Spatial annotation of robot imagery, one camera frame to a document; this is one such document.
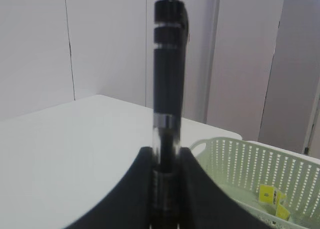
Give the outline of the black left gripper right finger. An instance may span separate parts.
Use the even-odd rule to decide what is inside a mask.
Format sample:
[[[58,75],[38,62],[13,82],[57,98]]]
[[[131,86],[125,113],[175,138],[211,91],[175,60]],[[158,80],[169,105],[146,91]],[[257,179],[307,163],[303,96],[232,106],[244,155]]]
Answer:
[[[186,147],[179,151],[178,202],[181,229],[270,228],[228,197]]]

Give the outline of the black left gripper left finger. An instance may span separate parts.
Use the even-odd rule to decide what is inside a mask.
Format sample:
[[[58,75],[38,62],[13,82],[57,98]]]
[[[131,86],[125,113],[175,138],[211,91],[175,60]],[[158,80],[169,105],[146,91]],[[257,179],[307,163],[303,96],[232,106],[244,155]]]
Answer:
[[[142,147],[117,185],[68,229],[148,229],[151,223],[153,151]]]

